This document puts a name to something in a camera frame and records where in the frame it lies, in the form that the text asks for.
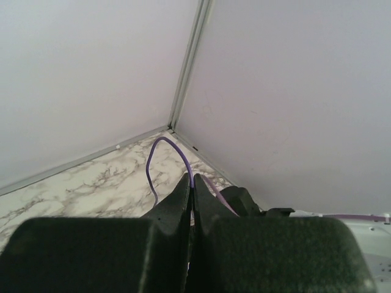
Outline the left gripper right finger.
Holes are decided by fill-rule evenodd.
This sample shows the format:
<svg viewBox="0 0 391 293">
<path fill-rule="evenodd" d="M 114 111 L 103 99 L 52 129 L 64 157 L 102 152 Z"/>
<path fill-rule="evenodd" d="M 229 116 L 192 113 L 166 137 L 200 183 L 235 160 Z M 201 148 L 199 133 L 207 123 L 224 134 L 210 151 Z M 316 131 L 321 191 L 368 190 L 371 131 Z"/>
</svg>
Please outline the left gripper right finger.
<svg viewBox="0 0 391 293">
<path fill-rule="evenodd" d="M 376 292 L 350 229 L 324 217 L 239 217 L 194 177 L 187 292 Z"/>
</svg>

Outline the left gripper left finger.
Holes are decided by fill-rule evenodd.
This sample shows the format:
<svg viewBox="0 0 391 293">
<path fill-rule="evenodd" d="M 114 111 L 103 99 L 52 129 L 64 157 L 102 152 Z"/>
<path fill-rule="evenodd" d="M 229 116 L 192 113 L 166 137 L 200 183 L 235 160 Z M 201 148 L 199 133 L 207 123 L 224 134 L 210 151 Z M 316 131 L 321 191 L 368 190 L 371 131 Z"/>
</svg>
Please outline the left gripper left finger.
<svg viewBox="0 0 391 293">
<path fill-rule="evenodd" d="M 183 292 L 191 188 L 139 218 L 36 217 L 1 254 L 2 292 Z"/>
</svg>

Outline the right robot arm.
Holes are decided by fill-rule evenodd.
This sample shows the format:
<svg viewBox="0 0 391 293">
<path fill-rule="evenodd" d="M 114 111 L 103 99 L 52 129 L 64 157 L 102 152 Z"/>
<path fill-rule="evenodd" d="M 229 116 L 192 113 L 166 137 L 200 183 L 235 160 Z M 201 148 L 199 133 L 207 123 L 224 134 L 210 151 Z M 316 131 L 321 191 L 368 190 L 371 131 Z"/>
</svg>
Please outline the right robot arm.
<svg viewBox="0 0 391 293">
<path fill-rule="evenodd" d="M 332 217 L 261 211 L 242 187 L 217 195 L 235 218 L 219 224 L 219 267 L 229 292 L 376 292 L 351 230 Z"/>
</svg>

